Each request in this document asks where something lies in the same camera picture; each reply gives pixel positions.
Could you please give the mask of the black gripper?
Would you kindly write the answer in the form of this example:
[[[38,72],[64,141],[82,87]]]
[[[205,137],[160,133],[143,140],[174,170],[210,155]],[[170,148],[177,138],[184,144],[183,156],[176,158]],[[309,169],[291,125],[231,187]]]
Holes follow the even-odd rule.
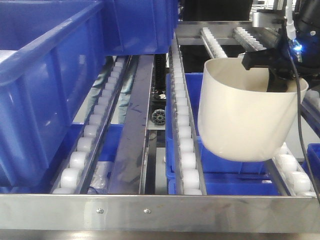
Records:
[[[267,92],[288,92],[289,83],[294,80],[295,76],[289,59],[290,46],[284,27],[278,30],[278,34],[272,47],[246,52],[241,62],[246,70],[268,68]]]

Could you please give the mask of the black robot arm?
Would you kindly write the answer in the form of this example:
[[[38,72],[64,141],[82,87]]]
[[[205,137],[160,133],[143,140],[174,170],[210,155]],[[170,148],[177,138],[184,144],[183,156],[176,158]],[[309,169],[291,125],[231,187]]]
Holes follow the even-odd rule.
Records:
[[[244,54],[242,65],[246,70],[267,68],[267,91],[285,92],[296,75],[312,86],[320,83],[320,2],[298,0],[292,7],[286,1],[281,10],[259,9],[258,27],[279,27],[274,46]]]

